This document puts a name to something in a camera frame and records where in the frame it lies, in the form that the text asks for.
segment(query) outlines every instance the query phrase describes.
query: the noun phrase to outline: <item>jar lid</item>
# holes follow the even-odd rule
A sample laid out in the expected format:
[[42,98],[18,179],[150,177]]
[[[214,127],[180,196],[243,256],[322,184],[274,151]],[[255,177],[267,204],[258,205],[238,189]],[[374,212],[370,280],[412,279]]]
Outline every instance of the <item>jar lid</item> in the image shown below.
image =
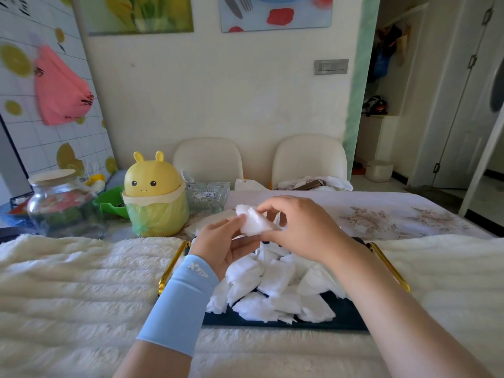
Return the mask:
[[66,183],[76,176],[77,172],[75,170],[53,170],[35,174],[28,179],[28,182],[33,186],[58,185]]

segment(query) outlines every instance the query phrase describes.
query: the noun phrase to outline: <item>switch plate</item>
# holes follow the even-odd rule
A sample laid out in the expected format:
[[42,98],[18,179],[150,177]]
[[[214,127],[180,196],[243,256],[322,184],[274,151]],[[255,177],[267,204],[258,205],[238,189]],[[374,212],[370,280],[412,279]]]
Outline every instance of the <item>switch plate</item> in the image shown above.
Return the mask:
[[314,75],[346,74],[348,59],[324,59],[315,61]]

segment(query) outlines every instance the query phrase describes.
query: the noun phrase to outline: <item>pink bag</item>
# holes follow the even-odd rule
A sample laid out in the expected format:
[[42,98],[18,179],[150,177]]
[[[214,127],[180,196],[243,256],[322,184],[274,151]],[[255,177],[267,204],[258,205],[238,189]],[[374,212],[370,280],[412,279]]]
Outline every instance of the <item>pink bag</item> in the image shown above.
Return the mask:
[[91,110],[94,96],[89,85],[51,47],[40,47],[35,66],[35,92],[45,124],[55,126],[73,122]]

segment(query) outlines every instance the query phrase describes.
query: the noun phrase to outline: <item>white fluffy blanket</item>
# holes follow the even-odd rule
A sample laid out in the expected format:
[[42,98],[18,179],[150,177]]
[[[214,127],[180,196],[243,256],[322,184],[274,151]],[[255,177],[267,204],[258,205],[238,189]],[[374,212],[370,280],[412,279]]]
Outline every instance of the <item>white fluffy blanket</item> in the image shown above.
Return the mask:
[[[0,245],[0,376],[111,376],[180,241],[22,236]],[[504,377],[504,239],[379,242],[415,297]],[[369,335],[203,329],[193,377],[382,377]]]

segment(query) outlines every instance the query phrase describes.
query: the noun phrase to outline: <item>white box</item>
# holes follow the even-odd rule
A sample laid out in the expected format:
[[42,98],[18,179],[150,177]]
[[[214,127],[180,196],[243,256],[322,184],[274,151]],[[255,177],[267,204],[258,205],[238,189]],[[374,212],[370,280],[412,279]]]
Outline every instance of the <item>white box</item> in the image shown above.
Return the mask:
[[372,160],[366,167],[366,178],[374,182],[389,181],[394,165],[380,160]]

